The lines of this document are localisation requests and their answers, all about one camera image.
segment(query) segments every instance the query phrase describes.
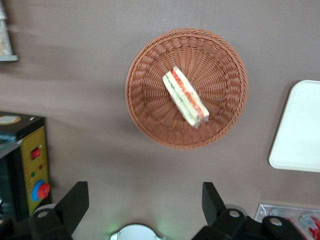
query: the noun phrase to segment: sandwich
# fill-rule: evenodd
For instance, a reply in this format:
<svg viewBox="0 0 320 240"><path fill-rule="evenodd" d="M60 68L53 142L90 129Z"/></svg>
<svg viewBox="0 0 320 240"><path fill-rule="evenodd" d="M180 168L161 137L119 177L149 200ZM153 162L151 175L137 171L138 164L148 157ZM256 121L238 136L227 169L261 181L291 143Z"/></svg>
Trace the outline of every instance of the sandwich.
<svg viewBox="0 0 320 240"><path fill-rule="evenodd" d="M194 128L209 120L209 111L201 102L182 71L174 66L163 77L162 81L168 90L171 99L181 112L183 118Z"/></svg>

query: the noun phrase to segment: round sticker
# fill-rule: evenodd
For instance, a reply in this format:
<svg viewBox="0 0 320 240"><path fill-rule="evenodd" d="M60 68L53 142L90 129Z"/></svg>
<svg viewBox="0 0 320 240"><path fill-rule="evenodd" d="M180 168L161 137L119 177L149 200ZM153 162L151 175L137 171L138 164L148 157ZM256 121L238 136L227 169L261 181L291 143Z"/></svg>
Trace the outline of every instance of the round sticker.
<svg viewBox="0 0 320 240"><path fill-rule="evenodd" d="M0 125L15 124L21 120L19 116L0 116Z"/></svg>

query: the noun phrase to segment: wicker basket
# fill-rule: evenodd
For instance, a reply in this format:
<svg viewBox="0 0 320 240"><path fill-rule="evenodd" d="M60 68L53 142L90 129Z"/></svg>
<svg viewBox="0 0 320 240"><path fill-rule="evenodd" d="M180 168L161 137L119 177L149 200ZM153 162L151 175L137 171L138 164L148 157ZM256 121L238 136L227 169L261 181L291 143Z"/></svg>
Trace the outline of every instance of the wicker basket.
<svg viewBox="0 0 320 240"><path fill-rule="evenodd" d="M177 66L209 110L209 122L190 126L171 100L162 76ZM154 141L175 149L206 146L236 123L247 99L245 66L220 36L180 28L150 41L134 59L126 80L129 114Z"/></svg>

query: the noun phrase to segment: yellow control panel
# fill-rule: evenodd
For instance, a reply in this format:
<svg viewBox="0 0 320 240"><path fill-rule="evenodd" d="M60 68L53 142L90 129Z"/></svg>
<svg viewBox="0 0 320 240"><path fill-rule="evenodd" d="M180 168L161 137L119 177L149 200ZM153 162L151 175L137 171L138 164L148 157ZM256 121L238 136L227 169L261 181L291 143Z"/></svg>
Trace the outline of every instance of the yellow control panel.
<svg viewBox="0 0 320 240"><path fill-rule="evenodd" d="M45 127L24 137L20 151L28 211L31 214L50 190Z"/></svg>

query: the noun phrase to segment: white tray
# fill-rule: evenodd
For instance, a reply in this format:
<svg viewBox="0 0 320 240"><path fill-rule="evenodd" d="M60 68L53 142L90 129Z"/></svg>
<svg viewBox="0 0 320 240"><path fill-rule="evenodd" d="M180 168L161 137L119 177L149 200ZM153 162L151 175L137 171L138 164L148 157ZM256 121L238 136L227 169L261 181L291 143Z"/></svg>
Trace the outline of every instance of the white tray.
<svg viewBox="0 0 320 240"><path fill-rule="evenodd" d="M276 169L320 172L320 81L292 88L269 162Z"/></svg>

